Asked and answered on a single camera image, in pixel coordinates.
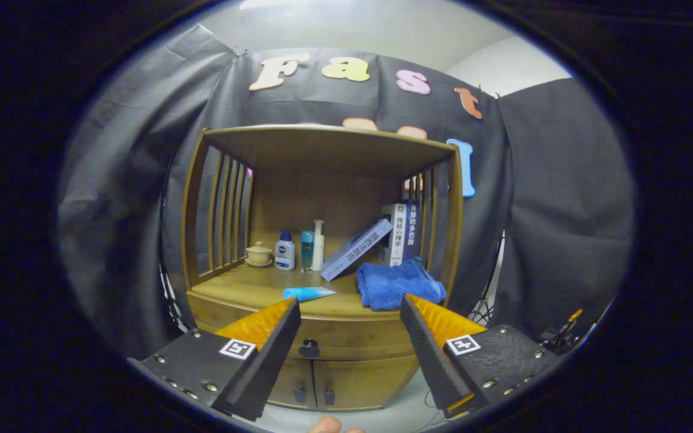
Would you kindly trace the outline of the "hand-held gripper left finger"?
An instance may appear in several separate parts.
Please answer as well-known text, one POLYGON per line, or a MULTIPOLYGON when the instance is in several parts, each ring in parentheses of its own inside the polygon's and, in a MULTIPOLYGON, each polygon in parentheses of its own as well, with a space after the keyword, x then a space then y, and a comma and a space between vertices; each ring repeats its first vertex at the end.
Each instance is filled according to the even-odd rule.
POLYGON ((300 324, 300 303, 287 298, 219 331, 189 330, 148 357, 127 362, 174 398, 256 421, 300 324))

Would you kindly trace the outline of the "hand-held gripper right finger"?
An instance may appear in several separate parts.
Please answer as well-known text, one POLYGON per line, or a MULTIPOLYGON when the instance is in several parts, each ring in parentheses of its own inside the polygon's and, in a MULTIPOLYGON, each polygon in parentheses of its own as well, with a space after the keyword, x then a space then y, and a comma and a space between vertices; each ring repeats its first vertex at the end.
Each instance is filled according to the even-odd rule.
POLYGON ((497 405, 558 361, 511 326, 483 327, 411 293, 402 296, 401 320, 434 405, 445 417, 497 405))

